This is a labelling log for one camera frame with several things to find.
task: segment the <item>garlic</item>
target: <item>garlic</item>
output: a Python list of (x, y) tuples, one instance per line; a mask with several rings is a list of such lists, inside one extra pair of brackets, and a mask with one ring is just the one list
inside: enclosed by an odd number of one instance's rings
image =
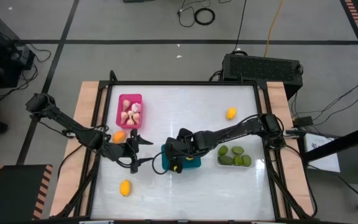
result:
[(129, 118), (127, 121), (127, 125), (134, 125), (134, 124), (135, 124), (134, 120)]
[(125, 111), (121, 112), (121, 124), (124, 124), (125, 120), (128, 119), (129, 115)]
[(134, 115), (132, 116), (134, 121), (139, 124), (140, 122), (140, 114), (139, 113), (134, 113)]
[(131, 110), (132, 110), (134, 113), (140, 113), (140, 103), (134, 103), (134, 104), (132, 105)]
[(129, 118), (132, 118), (133, 115), (134, 115), (134, 112), (133, 112), (133, 111), (128, 111), (128, 116), (129, 116)]
[(122, 111), (125, 111), (128, 109), (129, 105), (131, 105), (131, 102), (129, 100), (124, 100), (122, 102)]

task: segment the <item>pink container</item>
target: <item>pink container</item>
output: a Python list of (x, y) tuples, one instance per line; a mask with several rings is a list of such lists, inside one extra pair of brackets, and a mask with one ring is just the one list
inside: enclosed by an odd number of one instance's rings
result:
[[(140, 103), (140, 118), (139, 118), (139, 124), (135, 123), (134, 125), (127, 125), (126, 122), (124, 124), (121, 124), (121, 112), (122, 112), (122, 102), (124, 100), (129, 100), (131, 104), (129, 105), (128, 109), (125, 110), (125, 112), (128, 112), (131, 110), (131, 107), (134, 103)], [(142, 95), (140, 94), (121, 94), (118, 98), (118, 107), (117, 107), (117, 118), (116, 118), (116, 124), (122, 128), (127, 129), (135, 129), (140, 128), (142, 124), (142, 117), (143, 117), (143, 102), (142, 102)]]

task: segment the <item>gray floor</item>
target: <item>gray floor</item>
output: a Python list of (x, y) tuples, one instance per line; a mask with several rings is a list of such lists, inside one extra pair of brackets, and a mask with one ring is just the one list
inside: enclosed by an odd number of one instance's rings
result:
[[(211, 0), (216, 20), (210, 26), (184, 28), (176, 15), (181, 0), (124, 4), (122, 1), (80, 0), (68, 39), (149, 40), (227, 39), (237, 37), (243, 1), (218, 4)], [(0, 0), (0, 18), (22, 39), (55, 39), (62, 36), (73, 0)], [(279, 1), (248, 0), (242, 40), (265, 40)], [(190, 15), (182, 15), (189, 23)], [(357, 40), (339, 0), (285, 0), (273, 29), (272, 40)], [(57, 45), (36, 45), (55, 53)], [(249, 55), (263, 56), (264, 45), (239, 45)], [(225, 44), (134, 44), (64, 45), (49, 94), (70, 116), (75, 110), (81, 82), (104, 80), (113, 69), (120, 80), (207, 80), (219, 70)], [(299, 60), (304, 85), (298, 92), (297, 110), (323, 109), (333, 99), (358, 83), (358, 45), (271, 45), (269, 57)], [(0, 120), (10, 125), (0, 135), (0, 165), (15, 164), (30, 119), (24, 103), (40, 92), (52, 59), (37, 63), (39, 77), (24, 91), (17, 91), (1, 104)], [(341, 109), (358, 98), (358, 89), (330, 111)], [(344, 135), (358, 129), (358, 102), (318, 126), (328, 134)], [(52, 164), (63, 159), (66, 139), (37, 126), (26, 164)], [(358, 197), (335, 178), (308, 173), (324, 221), (358, 223)], [(57, 177), (51, 183), (44, 217), (47, 217)]]

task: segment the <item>white tabletop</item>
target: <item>white tabletop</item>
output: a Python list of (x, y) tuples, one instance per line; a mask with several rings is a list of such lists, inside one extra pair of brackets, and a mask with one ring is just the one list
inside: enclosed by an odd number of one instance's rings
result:
[[(180, 128), (193, 132), (216, 131), (257, 114), (252, 86), (114, 85), (107, 120), (110, 134), (121, 130), (116, 125), (119, 95), (131, 93), (140, 93), (143, 97), (143, 120), (138, 133), (154, 143), (140, 145), (138, 158), (156, 155), (167, 138), (175, 138)], [(225, 117), (229, 107), (237, 108), (232, 121)], [(249, 168), (218, 166), (217, 152), (213, 150), (201, 158), (201, 167), (185, 169), (181, 174), (168, 171), (157, 175), (151, 162), (142, 164), (138, 173), (130, 174), (129, 169), (102, 157), (91, 217), (274, 220), (261, 139), (247, 136), (225, 145), (242, 146), (253, 165)], [(160, 157), (155, 166), (163, 171)], [(124, 179), (132, 182), (128, 197), (119, 192), (119, 184)]]

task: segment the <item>orange object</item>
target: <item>orange object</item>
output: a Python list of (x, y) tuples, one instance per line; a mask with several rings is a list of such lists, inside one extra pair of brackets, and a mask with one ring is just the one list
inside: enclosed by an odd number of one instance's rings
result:
[(113, 141), (113, 143), (121, 143), (121, 142), (123, 142), (123, 140), (125, 140), (125, 138), (126, 138), (125, 131), (117, 131), (112, 136), (112, 141)]

